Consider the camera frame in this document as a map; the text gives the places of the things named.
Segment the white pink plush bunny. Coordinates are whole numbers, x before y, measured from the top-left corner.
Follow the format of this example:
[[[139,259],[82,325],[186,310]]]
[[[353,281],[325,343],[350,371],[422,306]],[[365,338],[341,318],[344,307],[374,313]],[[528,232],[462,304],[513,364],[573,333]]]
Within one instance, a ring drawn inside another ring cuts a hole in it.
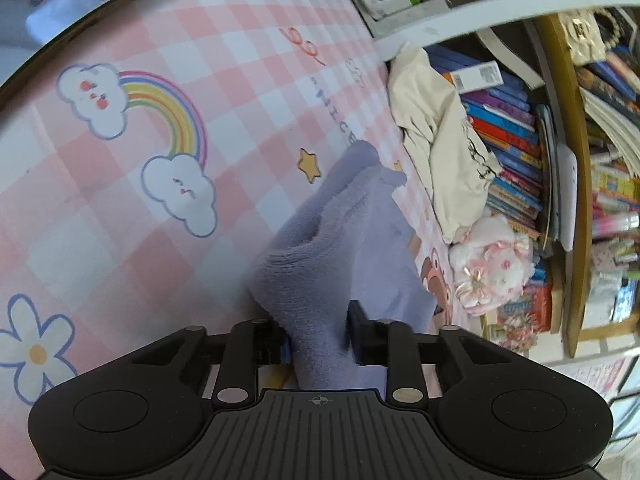
[[[450,246],[448,258],[454,296],[473,316],[518,299],[535,272],[532,241],[503,214],[479,218]]]

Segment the white shelf post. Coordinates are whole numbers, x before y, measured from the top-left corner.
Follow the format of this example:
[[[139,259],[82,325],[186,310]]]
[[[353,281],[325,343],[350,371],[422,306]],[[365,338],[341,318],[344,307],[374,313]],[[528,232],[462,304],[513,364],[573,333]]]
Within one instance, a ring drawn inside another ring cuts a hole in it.
[[[443,14],[420,18],[390,35],[375,40],[383,61],[394,58],[401,47],[431,44],[465,36],[498,25],[538,18],[570,10],[638,6],[639,0],[478,0]]]

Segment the purple and pink sweater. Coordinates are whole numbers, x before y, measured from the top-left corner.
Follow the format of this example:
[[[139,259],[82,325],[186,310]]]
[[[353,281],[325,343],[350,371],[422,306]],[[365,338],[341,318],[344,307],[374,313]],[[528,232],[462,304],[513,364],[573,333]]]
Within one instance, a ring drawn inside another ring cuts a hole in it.
[[[357,365],[347,310],[425,330],[435,297],[419,276],[413,229],[393,199],[406,177],[366,141],[352,144],[259,258],[248,288],[288,333],[300,388],[386,388],[383,367]]]

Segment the row of colourful books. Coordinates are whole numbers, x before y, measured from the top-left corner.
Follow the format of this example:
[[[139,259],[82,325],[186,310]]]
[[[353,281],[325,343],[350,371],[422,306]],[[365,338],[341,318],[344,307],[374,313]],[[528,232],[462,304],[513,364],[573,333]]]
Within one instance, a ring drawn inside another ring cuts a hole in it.
[[[551,257],[559,220],[548,152],[553,139],[548,107],[533,106],[525,82],[495,61],[438,44],[425,51],[434,70],[451,77],[457,87],[462,85],[462,70],[485,77],[479,89],[458,93],[474,130],[502,167],[489,191],[489,211],[504,214],[515,231],[532,239],[537,260]]]

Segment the white usmile box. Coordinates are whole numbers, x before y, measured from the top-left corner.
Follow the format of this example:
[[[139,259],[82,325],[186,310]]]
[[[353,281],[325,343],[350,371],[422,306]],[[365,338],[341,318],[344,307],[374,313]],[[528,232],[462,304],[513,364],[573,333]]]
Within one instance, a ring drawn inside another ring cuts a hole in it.
[[[463,67],[460,70],[443,73],[459,94],[495,88],[503,84],[503,78],[495,61]]]

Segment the pink checked table mat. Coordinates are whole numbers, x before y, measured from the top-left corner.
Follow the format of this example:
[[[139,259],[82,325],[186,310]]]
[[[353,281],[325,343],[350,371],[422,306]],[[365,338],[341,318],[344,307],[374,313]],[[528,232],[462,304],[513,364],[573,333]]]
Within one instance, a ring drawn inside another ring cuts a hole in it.
[[[1,466],[38,476],[49,388],[186,325],[250,313],[244,278],[347,145],[408,178],[418,260],[447,251],[352,0],[138,0],[1,117]]]

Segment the white flat keyboard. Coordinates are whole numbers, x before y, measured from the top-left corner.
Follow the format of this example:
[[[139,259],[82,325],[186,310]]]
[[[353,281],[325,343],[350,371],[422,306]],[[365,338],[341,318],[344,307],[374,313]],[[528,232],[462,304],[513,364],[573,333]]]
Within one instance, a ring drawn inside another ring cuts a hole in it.
[[[560,199],[560,242],[566,252],[574,249],[578,199],[578,165],[574,152],[564,143],[556,148]]]

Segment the cream canvas bag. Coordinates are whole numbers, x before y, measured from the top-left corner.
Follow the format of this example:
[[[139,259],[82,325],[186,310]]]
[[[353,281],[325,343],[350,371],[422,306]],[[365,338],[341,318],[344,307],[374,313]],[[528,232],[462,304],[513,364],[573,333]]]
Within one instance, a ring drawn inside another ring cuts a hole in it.
[[[454,85],[434,70],[424,49],[401,48],[390,63],[387,91],[442,238],[452,243],[483,215],[502,167],[473,129]]]

